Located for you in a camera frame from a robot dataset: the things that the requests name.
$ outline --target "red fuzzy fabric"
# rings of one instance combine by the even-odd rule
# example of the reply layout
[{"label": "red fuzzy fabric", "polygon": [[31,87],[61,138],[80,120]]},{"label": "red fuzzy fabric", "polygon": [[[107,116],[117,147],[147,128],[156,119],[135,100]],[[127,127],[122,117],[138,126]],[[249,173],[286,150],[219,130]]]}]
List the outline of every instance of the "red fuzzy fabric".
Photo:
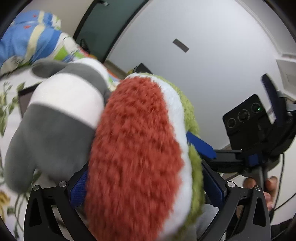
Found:
[{"label": "red fuzzy fabric", "polygon": [[172,210],[184,162],[159,86],[124,80],[91,149],[85,211],[99,241],[152,241]]}]

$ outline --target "screw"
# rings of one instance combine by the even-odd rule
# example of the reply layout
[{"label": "screw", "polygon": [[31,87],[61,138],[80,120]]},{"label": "screw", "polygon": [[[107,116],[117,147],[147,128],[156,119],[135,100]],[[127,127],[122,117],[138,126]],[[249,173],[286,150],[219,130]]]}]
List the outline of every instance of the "screw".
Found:
[{"label": "screw", "polygon": [[35,186],[33,186],[33,190],[34,191],[37,191],[39,189],[39,185],[35,185]]},{"label": "screw", "polygon": [[258,185],[255,185],[254,187],[255,187],[255,189],[256,189],[257,191],[261,191],[261,190],[262,190],[262,188],[261,188],[260,186],[258,186]]},{"label": "screw", "polygon": [[228,185],[230,188],[234,188],[234,187],[235,187],[235,183],[234,183],[234,182],[228,182],[227,185]]},{"label": "screw", "polygon": [[59,186],[60,186],[61,188],[65,187],[66,185],[67,185],[67,182],[65,182],[65,181],[61,181],[61,182],[59,183]]}]

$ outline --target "yellow flower print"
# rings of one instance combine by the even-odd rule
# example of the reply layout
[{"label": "yellow flower print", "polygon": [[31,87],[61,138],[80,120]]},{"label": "yellow flower print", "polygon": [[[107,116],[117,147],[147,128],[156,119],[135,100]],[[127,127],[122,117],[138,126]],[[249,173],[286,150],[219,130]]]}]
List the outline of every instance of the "yellow flower print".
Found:
[{"label": "yellow flower print", "polygon": [[2,218],[2,220],[5,222],[5,216],[4,216],[4,210],[3,207],[5,205],[8,205],[10,202],[10,197],[8,197],[5,192],[0,191],[0,217]]}]

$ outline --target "camera lens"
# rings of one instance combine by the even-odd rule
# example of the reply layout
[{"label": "camera lens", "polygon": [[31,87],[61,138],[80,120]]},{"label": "camera lens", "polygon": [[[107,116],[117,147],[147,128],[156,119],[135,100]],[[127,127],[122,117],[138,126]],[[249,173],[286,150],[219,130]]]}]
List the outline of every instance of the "camera lens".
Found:
[{"label": "camera lens", "polygon": [[249,119],[250,115],[247,110],[242,110],[237,114],[237,117],[240,122],[246,122]]},{"label": "camera lens", "polygon": [[227,122],[227,125],[228,125],[228,127],[229,128],[234,128],[234,126],[235,126],[235,119],[233,119],[233,118],[230,118],[229,120],[228,120],[228,122]]},{"label": "camera lens", "polygon": [[253,113],[258,113],[261,110],[261,106],[258,103],[253,103],[251,106],[251,110]]}]

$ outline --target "door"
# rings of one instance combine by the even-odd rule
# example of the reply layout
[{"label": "door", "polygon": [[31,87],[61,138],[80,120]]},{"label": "door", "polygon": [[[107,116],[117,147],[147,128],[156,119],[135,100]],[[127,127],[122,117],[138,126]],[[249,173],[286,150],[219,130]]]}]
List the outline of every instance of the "door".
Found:
[{"label": "door", "polygon": [[82,40],[84,45],[86,43],[91,54],[104,62],[117,38],[147,0],[95,1],[91,5],[93,9],[86,12],[79,24],[74,38],[78,32],[76,42],[80,44]]}]

